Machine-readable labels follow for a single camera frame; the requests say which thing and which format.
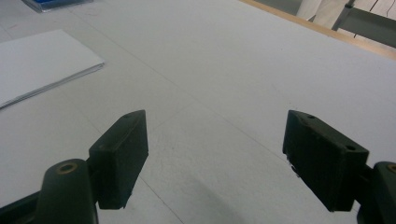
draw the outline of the table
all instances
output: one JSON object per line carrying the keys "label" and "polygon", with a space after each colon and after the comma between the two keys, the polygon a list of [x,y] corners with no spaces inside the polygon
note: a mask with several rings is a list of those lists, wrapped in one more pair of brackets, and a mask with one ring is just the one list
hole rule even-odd
{"label": "table", "polygon": [[105,67],[0,111],[0,206],[54,163],[88,158],[146,109],[149,156],[101,223],[356,223],[331,214],[281,153],[289,109],[396,161],[396,62],[236,0],[96,0],[36,14],[0,1],[0,41],[64,29]]}

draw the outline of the white notebook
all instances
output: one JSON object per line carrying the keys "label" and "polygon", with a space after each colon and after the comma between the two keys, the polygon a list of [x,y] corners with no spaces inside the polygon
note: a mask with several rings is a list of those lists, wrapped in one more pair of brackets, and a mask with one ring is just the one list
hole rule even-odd
{"label": "white notebook", "polygon": [[104,60],[63,30],[0,44],[0,109],[102,68]]}

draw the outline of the white tabletop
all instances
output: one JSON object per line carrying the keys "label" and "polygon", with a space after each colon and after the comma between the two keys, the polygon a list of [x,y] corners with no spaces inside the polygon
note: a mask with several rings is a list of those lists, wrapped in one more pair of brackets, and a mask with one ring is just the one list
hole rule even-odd
{"label": "white tabletop", "polygon": [[0,206],[146,109],[149,157],[101,223],[356,223],[282,154],[289,109],[396,161],[396,62],[236,0],[96,0],[37,14],[0,1],[0,42],[64,29],[105,67],[0,111]]}

